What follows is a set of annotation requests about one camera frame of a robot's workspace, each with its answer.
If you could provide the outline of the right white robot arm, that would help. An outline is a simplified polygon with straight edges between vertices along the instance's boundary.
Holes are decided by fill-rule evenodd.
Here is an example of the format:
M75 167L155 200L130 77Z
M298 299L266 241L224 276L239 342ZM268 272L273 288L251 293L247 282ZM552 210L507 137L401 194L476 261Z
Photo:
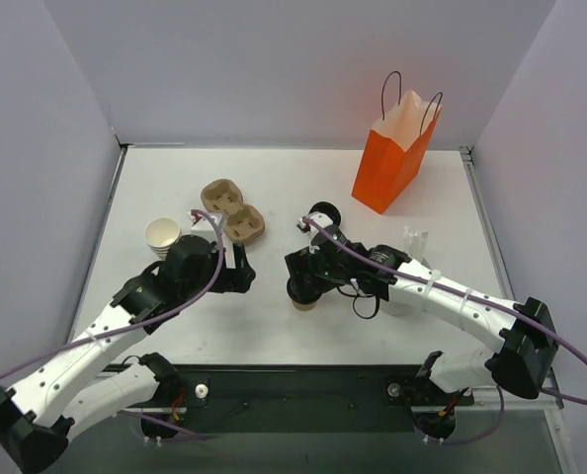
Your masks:
M546 305L478 294L386 245L353 243L331 225L309 246L285 256L287 292L298 306L349 286L371 296L434 316L481 342L464 354L433 351L415 379L418 396L436 403L465 388L498 386L523 398L539 397L558 344L545 334L552 321Z

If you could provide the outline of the black cup lid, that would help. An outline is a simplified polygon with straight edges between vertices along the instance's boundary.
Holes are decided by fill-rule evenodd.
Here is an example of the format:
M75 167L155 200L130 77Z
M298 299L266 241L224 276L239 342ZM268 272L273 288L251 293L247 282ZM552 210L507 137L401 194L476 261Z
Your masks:
M314 304L322 296L322 293L312 285L298 284L291 278L287 281L287 293L293 303L300 305Z

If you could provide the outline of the orange paper bag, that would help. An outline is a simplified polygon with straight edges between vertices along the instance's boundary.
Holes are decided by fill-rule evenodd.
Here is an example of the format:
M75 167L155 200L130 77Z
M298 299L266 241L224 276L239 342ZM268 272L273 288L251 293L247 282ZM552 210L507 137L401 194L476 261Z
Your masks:
M378 214L385 213L416 178L442 111L443 94L430 100L402 89L397 70L397 102L380 103L352 188L352 197Z

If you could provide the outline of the single brown paper cup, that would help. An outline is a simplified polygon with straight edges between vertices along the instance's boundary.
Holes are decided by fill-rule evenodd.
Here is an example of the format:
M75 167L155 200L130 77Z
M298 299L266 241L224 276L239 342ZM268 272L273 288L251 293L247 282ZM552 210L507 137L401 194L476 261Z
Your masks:
M300 303L297 301L293 301L293 307L298 311L310 311L315 308L316 304L316 301L310 303Z

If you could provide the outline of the brown pulp cup carrier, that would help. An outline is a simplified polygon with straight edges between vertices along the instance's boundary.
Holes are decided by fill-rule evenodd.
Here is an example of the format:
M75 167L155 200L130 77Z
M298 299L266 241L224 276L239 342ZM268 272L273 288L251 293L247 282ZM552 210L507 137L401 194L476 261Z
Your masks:
M201 191L201 200L210 212L225 217L224 232L234 243L248 245L265 232L265 220L256 207L244 201L236 184L228 179L218 179Z

